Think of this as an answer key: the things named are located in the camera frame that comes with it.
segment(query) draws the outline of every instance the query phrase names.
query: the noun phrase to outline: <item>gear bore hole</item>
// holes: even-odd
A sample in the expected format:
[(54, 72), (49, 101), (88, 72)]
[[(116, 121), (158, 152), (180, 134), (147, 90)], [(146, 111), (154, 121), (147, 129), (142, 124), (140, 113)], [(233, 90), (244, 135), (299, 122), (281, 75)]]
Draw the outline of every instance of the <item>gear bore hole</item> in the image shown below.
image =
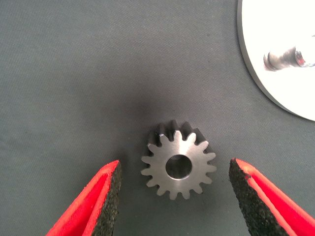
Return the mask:
[(167, 161), (165, 168), (171, 178), (184, 179), (191, 173), (192, 164), (188, 157), (175, 155)]

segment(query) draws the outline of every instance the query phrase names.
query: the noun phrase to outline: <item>metal plate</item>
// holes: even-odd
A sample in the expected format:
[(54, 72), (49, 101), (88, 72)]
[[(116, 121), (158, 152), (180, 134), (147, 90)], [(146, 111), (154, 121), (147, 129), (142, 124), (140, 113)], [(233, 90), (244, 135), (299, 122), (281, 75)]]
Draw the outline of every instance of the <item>metal plate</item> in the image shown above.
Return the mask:
[(310, 0), (239, 0), (238, 4), (240, 46), (253, 79), (277, 105), (310, 120), (315, 120), (315, 68), (267, 71), (263, 56), (314, 34), (314, 6)]

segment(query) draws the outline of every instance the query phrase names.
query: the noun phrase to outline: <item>gear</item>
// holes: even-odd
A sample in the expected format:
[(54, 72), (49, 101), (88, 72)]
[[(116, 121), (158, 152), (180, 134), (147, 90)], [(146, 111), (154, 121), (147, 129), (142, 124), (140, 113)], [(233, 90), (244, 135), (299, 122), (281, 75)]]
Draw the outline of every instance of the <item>gear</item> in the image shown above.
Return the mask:
[(150, 167), (141, 171), (145, 176), (152, 176), (147, 182), (148, 187), (159, 186), (157, 194), (170, 192), (170, 199), (177, 198), (182, 193), (185, 199), (190, 198), (190, 190), (202, 193), (200, 183), (211, 184), (212, 180), (206, 175), (217, 168), (208, 164), (216, 155), (208, 152), (209, 143), (198, 129), (192, 130), (186, 122), (178, 128), (175, 121), (167, 129), (160, 124), (156, 137), (151, 136), (148, 148), (153, 153), (143, 156), (142, 161)]

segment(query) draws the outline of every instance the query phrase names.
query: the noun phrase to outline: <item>gear hub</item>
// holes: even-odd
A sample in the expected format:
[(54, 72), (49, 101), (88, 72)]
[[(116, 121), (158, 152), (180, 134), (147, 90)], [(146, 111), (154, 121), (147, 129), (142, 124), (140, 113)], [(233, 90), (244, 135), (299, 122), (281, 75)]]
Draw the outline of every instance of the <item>gear hub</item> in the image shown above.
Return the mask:
[(190, 190), (202, 193), (200, 183), (211, 184), (206, 175), (216, 171), (210, 165), (216, 155), (210, 151), (209, 143), (198, 129), (192, 130), (186, 122), (181, 128), (175, 121), (170, 128), (159, 125), (159, 131), (151, 135), (148, 143), (151, 155), (143, 156), (142, 161), (150, 167), (141, 171), (145, 176), (152, 176), (147, 182), (148, 187), (159, 186), (157, 194), (170, 192), (170, 199), (182, 193), (185, 199), (190, 198)]

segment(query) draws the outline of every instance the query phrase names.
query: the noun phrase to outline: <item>red foam pad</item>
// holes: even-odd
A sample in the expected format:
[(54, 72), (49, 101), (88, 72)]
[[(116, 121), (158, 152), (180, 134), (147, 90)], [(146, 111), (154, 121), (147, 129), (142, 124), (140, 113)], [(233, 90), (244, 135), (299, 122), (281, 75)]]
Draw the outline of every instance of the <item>red foam pad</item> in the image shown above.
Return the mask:
[(90, 236), (110, 190), (111, 178), (119, 161), (102, 167), (63, 213), (47, 236)]
[(255, 167), (239, 159), (236, 159), (236, 162), (243, 172), (248, 175), (248, 184), (255, 189), (259, 198), (269, 207), (278, 223), (290, 236), (315, 235), (315, 219)]

